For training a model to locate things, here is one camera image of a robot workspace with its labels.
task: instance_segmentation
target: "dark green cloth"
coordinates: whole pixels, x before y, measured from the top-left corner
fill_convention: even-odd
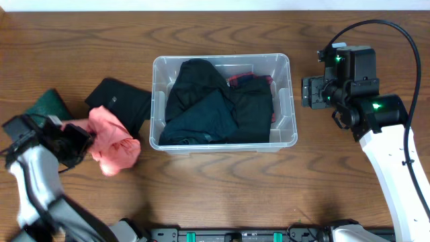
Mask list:
[[[60,120],[72,120],[73,117],[67,109],[65,103],[55,89],[49,89],[37,102],[25,112],[26,114],[39,114],[43,116],[53,115]],[[39,125],[44,124],[44,118],[32,116],[33,120]]]
[[[234,104],[218,90],[178,115],[166,125],[159,145],[203,145],[225,140],[237,130],[231,116]]]

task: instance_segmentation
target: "pink cloth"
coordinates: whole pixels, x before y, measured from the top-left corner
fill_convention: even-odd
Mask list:
[[[132,167],[140,153],[139,140],[133,139],[122,123],[106,108],[93,108],[88,119],[67,121],[96,134],[89,152],[104,175],[111,176]]]

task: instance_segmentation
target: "laundry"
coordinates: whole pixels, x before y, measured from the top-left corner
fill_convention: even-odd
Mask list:
[[[151,92],[135,88],[114,78],[105,78],[87,97],[90,108],[104,106],[137,137],[145,120],[151,118]]]
[[[273,116],[271,81],[267,76],[253,74],[235,79],[228,86],[226,79],[206,60],[182,63],[167,100],[167,125],[159,144],[268,143]],[[209,97],[219,101],[209,102],[206,99]],[[189,123],[181,123],[184,117]],[[229,124],[231,127],[226,128],[230,119],[236,125]],[[226,128],[224,132],[220,132],[220,127]]]
[[[264,75],[260,77],[266,79],[268,85],[271,85],[271,83],[273,83],[273,79],[269,75]],[[252,80],[254,78],[259,78],[259,76],[255,75],[253,72],[247,72],[239,75],[234,75],[228,78],[227,81],[230,87],[238,87],[239,85],[242,85],[244,82]],[[276,122],[275,112],[273,112],[271,116],[271,122]]]
[[[69,123],[95,134],[94,143],[88,151],[93,159],[100,162],[104,175],[115,175],[136,163],[140,153],[139,140],[133,139],[124,125],[105,107],[93,108],[88,119],[67,121],[64,126]]]
[[[55,89],[49,89],[42,97],[39,97],[38,101],[31,108],[26,110],[26,114],[36,114],[32,115],[32,119],[40,127],[45,123],[45,118],[43,116],[57,116],[60,120],[73,119],[72,114]]]
[[[218,90],[172,119],[160,136],[160,145],[202,145],[225,140],[237,130],[231,116],[234,104]]]

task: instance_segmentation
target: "wood grain surface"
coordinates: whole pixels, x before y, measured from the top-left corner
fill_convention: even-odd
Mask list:
[[[302,77],[322,75],[316,51],[344,27],[387,19],[415,39],[423,63],[413,129],[425,171],[430,171],[429,12],[109,12],[6,13],[0,23],[0,123],[56,88],[76,118],[104,77],[151,90],[152,65],[161,55],[285,53],[291,62],[298,127],[295,146],[278,153],[199,153],[170,156],[141,135],[132,169],[101,174],[90,156],[61,175],[65,192],[107,224],[122,217],[140,226],[287,227],[353,218],[367,227],[390,227],[382,190],[359,144],[337,128],[332,110],[300,106]],[[381,93],[410,105],[415,62],[407,41],[386,26],[356,28],[340,38],[377,53]],[[10,140],[0,133],[0,147]],[[17,230],[14,177],[0,169],[0,240]]]

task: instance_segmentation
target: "plastic storage bin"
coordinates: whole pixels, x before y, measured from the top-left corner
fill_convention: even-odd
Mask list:
[[[269,143],[223,145],[165,145],[159,146],[159,137],[165,122],[165,108],[170,90],[179,74],[181,64],[191,58],[210,61],[225,78],[254,72],[271,75],[271,93],[276,122],[271,125]],[[297,142],[296,115],[291,87],[290,62],[284,54],[244,54],[230,56],[160,56],[153,65],[153,98],[151,101],[149,143],[152,148],[168,153],[195,153],[218,151],[276,152]]]

